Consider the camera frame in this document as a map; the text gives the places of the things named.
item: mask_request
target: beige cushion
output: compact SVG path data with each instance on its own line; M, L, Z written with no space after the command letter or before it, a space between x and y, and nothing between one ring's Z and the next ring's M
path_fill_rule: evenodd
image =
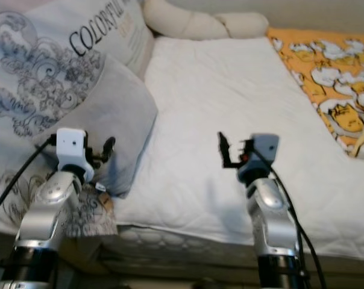
M153 30L179 39L223 39L229 35L213 16L171 5L165 0L146 0L143 14Z
M245 39L265 36L269 22L259 13L222 13L214 15L225 25L231 38Z

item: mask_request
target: gray pillow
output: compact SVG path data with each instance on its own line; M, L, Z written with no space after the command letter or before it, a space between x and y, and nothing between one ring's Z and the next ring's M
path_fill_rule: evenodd
M145 84L129 69L107 56L102 75L88 97L54 126L34 137L43 143L62 127L84 129L89 146L101 152L104 142L116 138L111 160L95 171L95 181L111 194L125 193L131 187L138 157L157 115L157 107Z

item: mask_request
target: wall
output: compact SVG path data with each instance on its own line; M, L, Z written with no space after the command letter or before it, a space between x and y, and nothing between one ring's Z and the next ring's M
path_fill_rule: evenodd
M219 13L258 11L271 26L364 33L364 0L168 0L183 8Z

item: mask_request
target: white bed sheet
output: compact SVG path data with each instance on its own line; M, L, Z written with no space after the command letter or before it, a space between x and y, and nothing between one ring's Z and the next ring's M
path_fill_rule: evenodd
M145 77L159 115L118 225L252 244L244 188L221 168L217 132L233 144L280 136L274 168L318 253L364 259L364 160L335 142L267 39L160 38Z

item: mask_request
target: cartoon print blanket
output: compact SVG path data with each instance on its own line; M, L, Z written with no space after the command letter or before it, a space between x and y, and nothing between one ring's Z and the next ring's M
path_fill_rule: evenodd
M268 37L332 136L364 158L364 35L270 29Z

